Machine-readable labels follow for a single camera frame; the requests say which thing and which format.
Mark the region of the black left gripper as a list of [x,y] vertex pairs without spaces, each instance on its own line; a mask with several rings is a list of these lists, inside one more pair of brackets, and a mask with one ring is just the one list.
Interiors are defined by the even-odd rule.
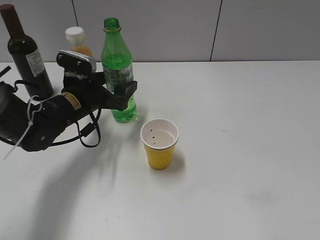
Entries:
[[103,71],[92,72],[90,75],[65,71],[61,95],[70,101],[75,110],[88,108],[94,111],[101,108],[123,111],[138,86],[137,81],[121,83],[114,87],[112,94],[104,87],[105,84]]

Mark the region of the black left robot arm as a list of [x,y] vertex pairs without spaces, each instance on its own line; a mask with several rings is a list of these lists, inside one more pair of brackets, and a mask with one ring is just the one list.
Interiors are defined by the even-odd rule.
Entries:
[[[17,80],[14,86],[0,83],[0,140],[27,152],[82,140],[93,131],[100,136],[98,120],[102,110],[126,109],[138,84],[136,81],[120,83],[110,92],[104,87],[102,72],[77,75],[65,71],[61,93],[33,104],[15,95],[17,85],[23,83],[22,80]],[[78,124],[86,116],[90,116],[91,122],[78,129],[77,136],[55,141],[67,127]]]

